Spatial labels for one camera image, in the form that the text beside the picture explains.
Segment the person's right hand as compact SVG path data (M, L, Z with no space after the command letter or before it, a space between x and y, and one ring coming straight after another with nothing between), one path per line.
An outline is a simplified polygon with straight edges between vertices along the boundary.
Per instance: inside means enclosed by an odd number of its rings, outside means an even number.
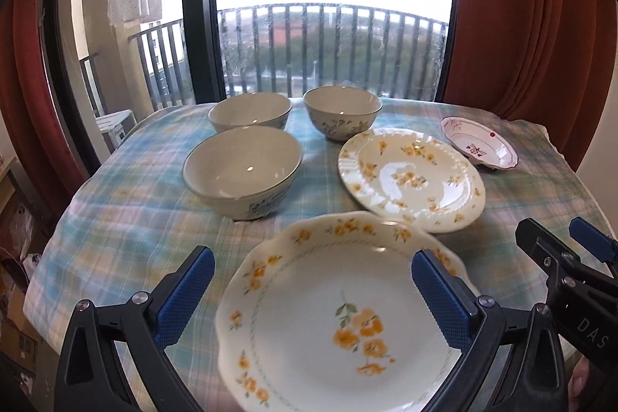
M590 376L590 362L582 356L574 366L568 384L569 412L577 412L581 393L586 388Z

